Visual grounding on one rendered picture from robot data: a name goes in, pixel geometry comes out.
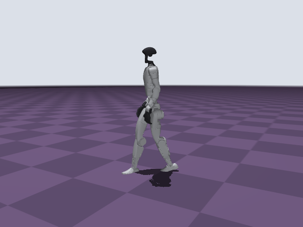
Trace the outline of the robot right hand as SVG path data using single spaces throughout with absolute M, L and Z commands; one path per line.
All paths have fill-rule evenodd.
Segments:
M 144 108 L 146 108 L 146 101 L 142 104 L 142 106 L 140 106 L 138 109 L 137 109 L 137 112 L 136 112 L 136 115 L 137 115 L 137 117 L 139 117 L 140 116 L 140 114 L 141 114 L 141 112 L 142 112 L 142 110 L 144 109 Z

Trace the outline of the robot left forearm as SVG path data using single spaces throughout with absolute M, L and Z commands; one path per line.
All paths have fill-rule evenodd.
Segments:
M 153 89 L 153 94 L 151 95 L 151 99 L 145 108 L 145 110 L 147 112 L 149 112 L 150 109 L 153 109 L 155 107 L 155 103 L 156 103 L 157 99 L 159 98 L 159 93 L 160 93 L 159 88 L 156 87 Z

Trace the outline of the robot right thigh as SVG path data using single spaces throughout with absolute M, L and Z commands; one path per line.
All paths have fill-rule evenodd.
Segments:
M 147 127 L 146 121 L 144 121 L 143 115 L 145 114 L 145 108 L 142 110 L 135 129 L 135 138 L 137 139 L 137 145 L 143 146 L 146 144 L 146 139 L 143 137 L 143 133 Z

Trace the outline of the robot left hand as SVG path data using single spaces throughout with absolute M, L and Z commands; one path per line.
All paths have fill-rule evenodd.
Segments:
M 151 113 L 152 113 L 152 109 L 150 109 L 149 112 L 145 111 L 145 114 L 143 115 L 144 121 L 146 121 L 146 123 L 148 123 L 148 124 L 152 124 L 151 121 L 150 121 L 150 119 L 151 119 L 150 114 Z

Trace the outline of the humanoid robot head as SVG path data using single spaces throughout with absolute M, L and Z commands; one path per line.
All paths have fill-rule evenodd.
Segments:
M 153 54 L 156 54 L 156 50 L 152 47 L 147 47 L 145 49 L 142 50 L 143 54 L 145 55 L 145 63 L 148 63 L 148 66 L 149 64 L 155 66 L 155 64 L 153 63 L 153 61 L 149 61 L 148 60 L 148 56 L 149 57 L 152 57 Z

